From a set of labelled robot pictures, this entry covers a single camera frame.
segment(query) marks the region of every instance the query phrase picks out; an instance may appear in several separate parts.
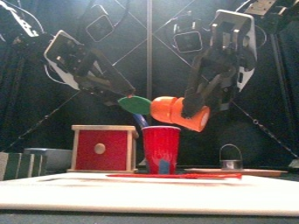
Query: black wall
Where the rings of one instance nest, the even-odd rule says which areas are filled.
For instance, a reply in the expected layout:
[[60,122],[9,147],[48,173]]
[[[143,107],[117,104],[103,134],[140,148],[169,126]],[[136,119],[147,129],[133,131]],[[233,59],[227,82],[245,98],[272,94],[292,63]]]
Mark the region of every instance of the black wall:
[[[153,95],[183,96],[193,54],[183,54],[171,48],[164,36],[164,23],[185,11],[201,19],[208,27],[217,9],[235,10],[241,1],[181,0],[153,1]],[[36,16],[42,29],[52,35],[64,30],[76,36],[80,16],[89,1],[52,0],[22,1],[22,7]],[[127,1],[96,1],[103,5],[115,24],[124,14]],[[129,14],[115,32],[93,45],[103,51],[116,69],[131,81],[136,95],[147,97],[147,5],[145,1],[131,0]],[[26,21],[36,23],[26,15]],[[271,132],[281,143],[296,153],[295,134],[299,93],[297,93],[297,22],[281,32],[279,44],[285,73],[276,69],[273,43],[267,35],[265,44],[257,49],[256,71],[244,90],[235,99],[231,110],[220,112],[208,122],[201,133],[181,128],[179,165],[219,165],[220,146],[235,144],[245,166],[287,166],[292,160],[284,147],[265,132]],[[53,82],[45,75],[38,62],[24,60],[5,42],[1,51],[1,150],[36,125],[76,93],[66,85]],[[252,119],[267,128],[253,124]],[[135,125],[133,117],[119,106],[105,106],[91,94],[80,93],[61,109],[41,123],[38,128],[18,141],[8,151],[22,151],[26,147],[72,148],[72,124]],[[137,161],[143,159],[143,140],[137,140]]]

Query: green object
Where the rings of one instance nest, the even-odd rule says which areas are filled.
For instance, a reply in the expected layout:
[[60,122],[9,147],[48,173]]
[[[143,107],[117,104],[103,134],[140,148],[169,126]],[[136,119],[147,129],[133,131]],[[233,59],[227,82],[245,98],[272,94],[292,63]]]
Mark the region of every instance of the green object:
[[42,155],[33,155],[32,177],[40,177]]
[[30,167],[33,166],[33,155],[22,154],[22,159],[20,162],[20,168],[17,173],[17,179],[26,179],[32,176]]
[[0,180],[16,179],[21,153],[0,152]]
[[151,101],[140,96],[124,97],[117,100],[120,107],[132,114],[148,115]]

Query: metal pole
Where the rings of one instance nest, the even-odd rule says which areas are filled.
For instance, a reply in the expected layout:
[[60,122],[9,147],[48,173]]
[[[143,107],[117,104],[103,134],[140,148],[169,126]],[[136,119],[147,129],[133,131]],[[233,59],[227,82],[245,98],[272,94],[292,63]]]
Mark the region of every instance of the metal pole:
[[[153,82],[153,2],[147,0],[147,99],[152,100],[152,82]],[[147,117],[148,123],[151,124],[151,116]]]

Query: small metal bucket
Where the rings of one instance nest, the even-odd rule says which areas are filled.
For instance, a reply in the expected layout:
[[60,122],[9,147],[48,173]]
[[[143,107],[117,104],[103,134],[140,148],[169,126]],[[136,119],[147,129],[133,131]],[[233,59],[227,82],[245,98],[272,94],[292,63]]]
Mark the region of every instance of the small metal bucket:
[[[239,159],[225,159],[225,160],[221,159],[221,150],[227,146],[232,146],[232,147],[236,148],[237,154],[239,154]],[[235,144],[228,143],[228,144],[224,144],[220,147],[220,150],[219,150],[219,164],[220,164],[220,169],[221,170],[225,170],[225,171],[227,170],[243,170],[241,154],[240,154],[239,147]]]

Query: table surface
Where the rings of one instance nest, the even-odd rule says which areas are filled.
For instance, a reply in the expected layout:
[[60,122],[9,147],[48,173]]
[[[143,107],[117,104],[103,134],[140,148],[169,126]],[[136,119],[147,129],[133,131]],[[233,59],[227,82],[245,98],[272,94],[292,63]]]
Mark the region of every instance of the table surface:
[[[283,173],[280,177],[273,178],[273,180],[288,180],[285,183],[288,184],[291,181],[299,182],[299,175],[297,172],[293,173]],[[0,193],[4,193],[2,183],[0,183]],[[288,191],[291,190],[289,194],[292,195],[292,189],[283,188],[277,189],[279,187],[275,186],[275,189],[279,191]],[[296,196],[292,195],[292,201],[289,204],[293,208],[297,208],[296,205]],[[25,208],[24,210],[17,208],[0,208],[0,223],[13,223],[13,224],[24,224],[24,223],[62,223],[62,224],[73,224],[73,223],[172,223],[172,224],[183,224],[183,223],[203,223],[203,224],[213,224],[213,223],[223,223],[223,224],[232,224],[232,223],[241,223],[241,224],[251,224],[251,223],[271,223],[271,224],[295,224],[297,223],[297,215],[295,216],[284,216],[276,215],[272,213],[271,215],[248,215],[248,214],[219,214],[219,213],[199,213],[199,214],[180,214],[180,213],[135,213],[135,211],[127,211],[125,213],[120,212],[88,212],[88,211],[58,211],[54,210],[40,210],[40,209],[29,209]]]
[[0,209],[236,216],[299,216],[299,182],[243,179],[109,178],[62,173],[0,182]]

